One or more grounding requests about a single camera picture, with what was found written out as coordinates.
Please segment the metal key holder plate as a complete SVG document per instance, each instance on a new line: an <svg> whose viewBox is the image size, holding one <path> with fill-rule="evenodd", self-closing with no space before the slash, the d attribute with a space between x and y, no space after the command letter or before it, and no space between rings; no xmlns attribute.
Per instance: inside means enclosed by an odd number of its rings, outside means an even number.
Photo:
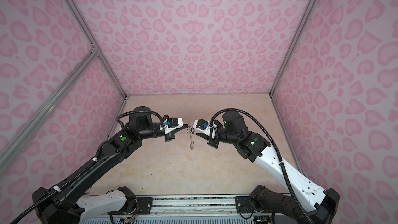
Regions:
<svg viewBox="0 0 398 224"><path fill-rule="evenodd" d="M189 140L190 140L189 147L190 147L191 150L194 150L194 147L195 147L195 143L194 143L194 140L193 140L193 136L195 134L194 128L193 127L189 127L187 129L187 133L189 135Z"/></svg>

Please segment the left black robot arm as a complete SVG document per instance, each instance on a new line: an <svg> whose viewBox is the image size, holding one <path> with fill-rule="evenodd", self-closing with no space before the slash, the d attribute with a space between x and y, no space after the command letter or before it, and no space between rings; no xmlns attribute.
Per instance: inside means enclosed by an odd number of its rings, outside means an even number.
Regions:
<svg viewBox="0 0 398 224"><path fill-rule="evenodd" d="M43 224L80 224L101 214L137 214L136 195L119 187L104 195L83 199L84 193L109 170L127 159L145 139L163 137L166 142L188 128L182 118L161 116L145 106L116 118L121 130L101 143L93 156L66 179L32 195L34 210Z"/></svg>

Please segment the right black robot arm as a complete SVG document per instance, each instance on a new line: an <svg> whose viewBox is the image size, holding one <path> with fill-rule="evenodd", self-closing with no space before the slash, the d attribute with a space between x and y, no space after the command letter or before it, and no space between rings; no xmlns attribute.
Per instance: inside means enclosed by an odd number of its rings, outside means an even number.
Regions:
<svg viewBox="0 0 398 224"><path fill-rule="evenodd" d="M249 195L255 212L270 211L294 219L299 224L330 224L340 201L339 193L324 189L304 176L286 161L266 128L251 114L236 108L215 113L210 121L194 122L197 136L218 148L220 143L232 144L243 159L248 159L277 179L288 195L258 185Z"/></svg>

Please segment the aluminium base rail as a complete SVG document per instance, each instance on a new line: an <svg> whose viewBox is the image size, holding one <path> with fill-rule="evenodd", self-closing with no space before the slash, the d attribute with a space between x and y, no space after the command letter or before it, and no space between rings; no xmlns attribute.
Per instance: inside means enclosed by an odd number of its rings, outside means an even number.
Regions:
<svg viewBox="0 0 398 224"><path fill-rule="evenodd" d="M142 195L153 197L149 215L100 214L85 224L271 224L272 215L278 224L295 224L292 218L272 210L256 210L250 219L237 212L238 197L249 195Z"/></svg>

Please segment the aluminium frame strut diagonal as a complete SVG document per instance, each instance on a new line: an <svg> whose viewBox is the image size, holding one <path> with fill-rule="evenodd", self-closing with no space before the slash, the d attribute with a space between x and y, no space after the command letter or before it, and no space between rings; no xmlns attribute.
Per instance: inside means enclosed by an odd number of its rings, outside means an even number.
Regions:
<svg viewBox="0 0 398 224"><path fill-rule="evenodd" d="M80 77L97 58L97 49L92 49L79 63L65 81L55 90L47 101L39 108L33 117L21 128L20 132L12 139L10 145L1 154L1 174L10 167L12 162L22 152L32 136L49 118L51 113L58 107L72 87L79 81Z"/></svg>

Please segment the left corner aluminium post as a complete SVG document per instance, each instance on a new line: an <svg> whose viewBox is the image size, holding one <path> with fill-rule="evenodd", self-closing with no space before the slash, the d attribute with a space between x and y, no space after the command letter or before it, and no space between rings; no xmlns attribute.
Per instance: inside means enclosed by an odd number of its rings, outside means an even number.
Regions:
<svg viewBox="0 0 398 224"><path fill-rule="evenodd" d="M105 69L106 73L110 77L111 82L114 84L116 87L117 91L121 95L123 99L127 99L127 94L123 90L116 74L112 70L110 64L106 60L105 55L103 54L98 42L96 41L87 21L85 20L82 12L80 11L78 5L76 4L75 0L63 0L66 6L68 7L70 13L72 14L73 18L75 19L77 25L79 26L80 30L82 31L83 35L85 36L86 40L94 50L94 52L97 53L97 56L99 58L99 61L101 62L103 68Z"/></svg>

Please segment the corner aluminium post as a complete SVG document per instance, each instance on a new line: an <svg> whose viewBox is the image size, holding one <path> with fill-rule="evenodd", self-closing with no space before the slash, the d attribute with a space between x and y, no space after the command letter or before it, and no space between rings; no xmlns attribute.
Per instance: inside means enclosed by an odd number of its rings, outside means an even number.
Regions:
<svg viewBox="0 0 398 224"><path fill-rule="evenodd" d="M73 18L75 19L77 25L79 26L80 30L82 31L83 35L85 36L86 40L94 50L94 52L97 53L97 56L99 58L99 61L101 62L103 68L105 69L106 73L110 77L111 82L114 84L116 87L117 91L121 95L123 99L127 99L127 94L123 90L116 74L112 70L110 64L106 60L105 55L103 54L98 42L96 41L87 21L85 20L82 12L80 11L78 5L76 4L75 0L63 0L66 6L68 7L70 13L72 14Z"/></svg>
<svg viewBox="0 0 398 224"><path fill-rule="evenodd" d="M294 52L297 44L299 43L302 34L305 31L306 25L308 24L308 22L309 22L309 20L311 18L311 15L312 15L312 13L313 13L313 11L315 9L315 6L318 3L318 1L319 0L308 0L308 3L307 3L307 5L305 6L305 8L303 10L303 13L302 13L302 15L300 17L298 25L297 25L297 27L295 29L295 32L294 32L294 34L293 34L293 36L291 38L290 43L289 43L288 49L287 49L287 51L285 53L285 56L284 56L284 58L282 60L282 64L281 64L281 66L280 66L280 68L278 70L278 73L276 75L276 79L275 79L275 81L274 81L274 83L273 83L273 85L271 87L270 92L269 92L270 98L273 98L274 95L276 94L277 87L278 87L280 81L282 80L282 76L283 76L283 74L284 74L284 72L286 70L288 62L291 59L291 57L293 55L293 52Z"/></svg>

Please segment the right corner aluminium post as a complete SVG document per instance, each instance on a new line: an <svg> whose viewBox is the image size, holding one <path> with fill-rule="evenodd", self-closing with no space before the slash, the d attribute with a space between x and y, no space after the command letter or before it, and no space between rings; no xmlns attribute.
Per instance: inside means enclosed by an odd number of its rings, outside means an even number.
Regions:
<svg viewBox="0 0 398 224"><path fill-rule="evenodd" d="M312 15L312 13L313 13L313 11L315 9L315 6L318 3L318 1L319 0L308 0L308 3L307 3L307 5L305 6L305 8L303 10L303 13L302 13L302 15L300 17L298 25L297 25L297 27L295 29L295 32L294 32L294 34L293 34L293 36L291 38L290 43L289 43L288 49L287 49L287 51L285 53L285 56L284 56L284 58L282 60L282 64L281 64L281 66L280 66L280 68L278 70L278 73L276 75L276 79L275 79L275 81L274 81L274 83L273 83L273 85L271 87L270 92L269 92L270 98L273 98L274 95L276 94L277 87L278 87L280 81L282 80L282 76L283 76L283 74L284 74L284 72L286 70L288 62L291 59L291 57L293 55L293 52L294 52L297 44L299 43L302 34L305 31L306 25L308 24L308 22L309 22L309 20L311 18L311 15Z"/></svg>

